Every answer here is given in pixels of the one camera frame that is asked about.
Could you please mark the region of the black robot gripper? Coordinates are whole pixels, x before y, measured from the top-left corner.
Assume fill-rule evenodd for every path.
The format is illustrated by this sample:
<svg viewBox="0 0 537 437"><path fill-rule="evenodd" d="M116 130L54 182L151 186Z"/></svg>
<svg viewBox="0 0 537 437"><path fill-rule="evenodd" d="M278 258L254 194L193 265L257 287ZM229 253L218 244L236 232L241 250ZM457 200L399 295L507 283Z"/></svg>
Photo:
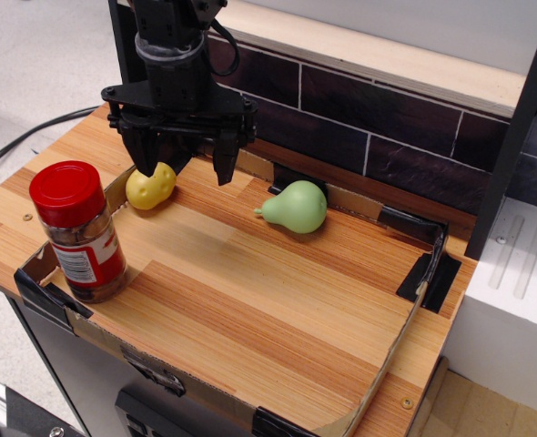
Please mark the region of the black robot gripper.
<svg viewBox="0 0 537 437"><path fill-rule="evenodd" d="M101 96L136 169L151 177L160 161L186 164L209 141L218 184L226 185L239 151L255 139L257 103L216 83L204 36L185 49L151 45L141 36L135 44L147 79L108 86Z"/></svg>

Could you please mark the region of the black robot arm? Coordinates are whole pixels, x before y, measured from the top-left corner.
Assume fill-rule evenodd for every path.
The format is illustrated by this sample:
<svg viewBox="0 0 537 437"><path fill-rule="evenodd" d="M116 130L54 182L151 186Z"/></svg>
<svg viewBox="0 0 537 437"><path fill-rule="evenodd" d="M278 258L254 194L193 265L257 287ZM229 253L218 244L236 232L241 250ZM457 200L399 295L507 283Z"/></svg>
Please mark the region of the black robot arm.
<svg viewBox="0 0 537 437"><path fill-rule="evenodd" d="M232 35L217 21L224 1L132 1L135 16L117 52L137 55L144 79L123 73L123 84L108 86L109 125L122 137L136 169L152 176L158 163L180 172L203 145L210 146L218 184L232 179L241 148L254 141L255 101L220 86L208 51L208 30L231 45Z"/></svg>

